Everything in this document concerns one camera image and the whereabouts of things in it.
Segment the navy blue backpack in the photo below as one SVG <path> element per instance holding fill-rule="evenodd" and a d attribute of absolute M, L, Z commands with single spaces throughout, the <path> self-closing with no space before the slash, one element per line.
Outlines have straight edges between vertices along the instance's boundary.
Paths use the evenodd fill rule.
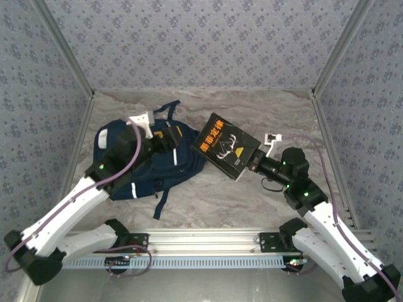
<path fill-rule="evenodd" d="M 168 153 L 155 155 L 148 164 L 135 172 L 127 185 L 117 192 L 110 193 L 110 199 L 118 201 L 157 196 L 161 192 L 162 198 L 153 216 L 155 220 L 161 217 L 169 190 L 200 173 L 206 162 L 191 148 L 200 132 L 173 119 L 173 113 L 179 103 L 179 100 L 172 101 L 152 111 L 155 124 L 151 129 L 154 134 L 155 131 L 163 131 L 169 126 L 177 126 L 183 135 L 180 144 Z"/>

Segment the black book with deer print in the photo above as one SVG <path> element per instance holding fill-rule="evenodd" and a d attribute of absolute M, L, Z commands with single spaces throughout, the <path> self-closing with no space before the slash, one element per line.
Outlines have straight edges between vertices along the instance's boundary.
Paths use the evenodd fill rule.
<path fill-rule="evenodd" d="M 216 113 L 212 113 L 192 149 L 226 176 L 237 181 L 247 164 L 236 164 L 237 147 L 260 147 L 261 142 Z"/>

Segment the small circuit board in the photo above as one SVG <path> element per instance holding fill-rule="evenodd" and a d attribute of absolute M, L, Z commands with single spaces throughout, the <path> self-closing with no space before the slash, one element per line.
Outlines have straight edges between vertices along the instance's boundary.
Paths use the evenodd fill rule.
<path fill-rule="evenodd" d="M 308 263 L 307 259 L 304 258 L 294 258 L 294 257 L 284 257 L 286 272 L 299 273 L 303 269 L 304 265 Z"/>
<path fill-rule="evenodd" d="M 107 271 L 113 274 L 123 274 L 129 268 L 130 261 L 124 257 L 107 257 L 104 260 L 104 266 Z"/>

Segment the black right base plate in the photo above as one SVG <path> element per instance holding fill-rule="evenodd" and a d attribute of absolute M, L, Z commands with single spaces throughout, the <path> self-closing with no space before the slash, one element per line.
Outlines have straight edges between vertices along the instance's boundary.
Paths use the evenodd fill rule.
<path fill-rule="evenodd" d="M 299 252 L 287 235 L 279 232 L 263 232 L 259 234 L 261 252 Z"/>

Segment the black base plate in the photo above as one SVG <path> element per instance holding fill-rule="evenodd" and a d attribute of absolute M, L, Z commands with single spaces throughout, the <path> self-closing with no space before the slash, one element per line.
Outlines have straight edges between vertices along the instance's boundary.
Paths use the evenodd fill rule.
<path fill-rule="evenodd" d="M 263 232 L 259 234 L 261 252 L 299 252 L 287 235 L 279 232 Z"/>
<path fill-rule="evenodd" d="M 144 248 L 148 247 L 149 234 L 148 233 L 127 233 L 120 235 L 116 242 L 110 248 L 103 248 L 97 250 L 96 253 L 108 252 L 108 253 L 144 253 L 143 250 L 132 247 L 132 245 L 138 245 Z"/>

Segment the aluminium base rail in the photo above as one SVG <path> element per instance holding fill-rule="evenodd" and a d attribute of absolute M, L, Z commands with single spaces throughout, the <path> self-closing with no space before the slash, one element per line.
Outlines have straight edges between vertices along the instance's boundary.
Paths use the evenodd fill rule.
<path fill-rule="evenodd" d="M 228 256 L 262 254 L 259 234 L 277 232 L 275 229 L 256 228 L 207 228 L 207 229 L 155 229 L 137 230 L 131 233 L 148 233 L 149 243 L 146 248 L 156 256 Z M 59 249 L 74 252 L 78 257 L 104 253 L 109 257 L 137 255 L 139 253 L 108 253 L 97 250 L 108 248 L 110 239 L 102 238 L 93 231 L 67 236 L 58 244 Z M 299 252 L 268 252 L 273 255 L 299 255 Z"/>

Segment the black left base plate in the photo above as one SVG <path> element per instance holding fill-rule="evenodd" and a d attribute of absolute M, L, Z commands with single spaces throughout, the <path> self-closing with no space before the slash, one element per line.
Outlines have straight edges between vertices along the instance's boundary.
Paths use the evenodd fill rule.
<path fill-rule="evenodd" d="M 127 233 L 120 235 L 116 242 L 110 248 L 103 248 L 97 250 L 96 253 L 108 252 L 108 253 L 144 253 L 143 250 L 132 247 L 132 245 L 138 245 L 144 248 L 148 247 L 149 234 L 148 233 Z"/>

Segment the aluminium frame post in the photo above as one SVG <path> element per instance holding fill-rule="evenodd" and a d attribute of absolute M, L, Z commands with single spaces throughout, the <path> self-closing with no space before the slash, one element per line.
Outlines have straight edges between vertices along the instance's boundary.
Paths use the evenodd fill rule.
<path fill-rule="evenodd" d="M 45 0 L 30 0 L 80 88 L 90 99 L 94 91 Z"/>
<path fill-rule="evenodd" d="M 357 0 L 356 6 L 347 19 L 315 84 L 312 86 L 312 94 L 315 98 L 322 94 L 374 2 L 375 0 Z"/>

